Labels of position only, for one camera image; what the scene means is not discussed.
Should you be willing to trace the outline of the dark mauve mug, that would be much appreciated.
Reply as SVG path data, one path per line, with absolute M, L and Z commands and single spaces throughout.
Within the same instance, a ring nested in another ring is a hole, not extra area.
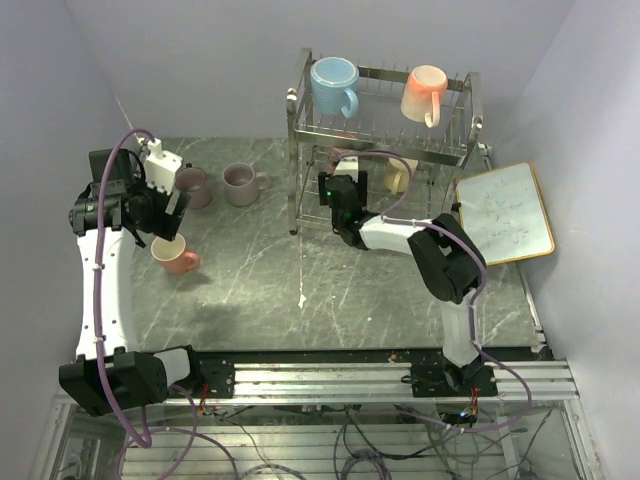
M 211 202 L 212 193 L 206 172 L 191 163 L 187 163 L 177 174 L 175 186 L 190 196 L 188 207 L 191 209 L 204 208 Z

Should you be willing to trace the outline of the salmon pink mug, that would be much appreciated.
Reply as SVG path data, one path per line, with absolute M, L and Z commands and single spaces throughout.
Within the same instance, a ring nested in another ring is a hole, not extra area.
M 155 237 L 151 243 L 151 255 L 173 275 L 183 275 L 201 265 L 200 256 L 188 250 L 186 239 L 181 234 L 173 240 Z

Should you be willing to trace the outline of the light purple mug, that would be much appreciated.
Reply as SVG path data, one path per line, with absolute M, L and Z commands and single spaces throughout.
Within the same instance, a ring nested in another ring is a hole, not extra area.
M 258 200 L 260 192 L 271 186 L 271 176 L 257 172 L 246 163 L 228 165 L 222 174 L 226 200 L 233 206 L 245 207 Z

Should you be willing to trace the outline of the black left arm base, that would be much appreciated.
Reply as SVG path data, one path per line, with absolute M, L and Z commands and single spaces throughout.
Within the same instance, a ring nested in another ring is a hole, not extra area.
M 227 358 L 211 352 L 186 349 L 188 374 L 170 385 L 177 384 L 193 395 L 206 394 L 207 398 L 230 399 L 234 394 L 235 365 Z

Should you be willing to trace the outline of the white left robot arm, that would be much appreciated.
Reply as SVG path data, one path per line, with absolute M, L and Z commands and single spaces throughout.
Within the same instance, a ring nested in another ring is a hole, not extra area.
M 190 197 L 174 186 L 180 156 L 154 143 L 140 158 L 128 149 L 89 154 L 92 180 L 69 212 L 83 271 L 82 329 L 61 388 L 89 415 L 162 403 L 172 388 L 192 397 L 204 373 L 195 350 L 140 350 L 133 320 L 131 267 L 141 236 L 176 238 Z

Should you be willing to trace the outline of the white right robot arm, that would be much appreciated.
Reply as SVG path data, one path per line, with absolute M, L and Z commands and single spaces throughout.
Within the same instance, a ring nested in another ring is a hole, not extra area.
M 475 301 L 484 288 L 487 267 L 482 254 L 450 214 L 434 219 L 394 219 L 366 209 L 367 173 L 318 175 L 319 203 L 331 209 L 332 230 L 360 250 L 409 255 L 427 290 L 440 301 L 444 343 L 442 387 L 465 394 L 482 367 Z

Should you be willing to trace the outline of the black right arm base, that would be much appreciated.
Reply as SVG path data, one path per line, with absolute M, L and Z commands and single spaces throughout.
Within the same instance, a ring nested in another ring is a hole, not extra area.
M 444 358 L 412 364 L 401 382 L 411 386 L 414 398 L 492 397 L 498 393 L 493 369 L 480 358 L 464 367 Z

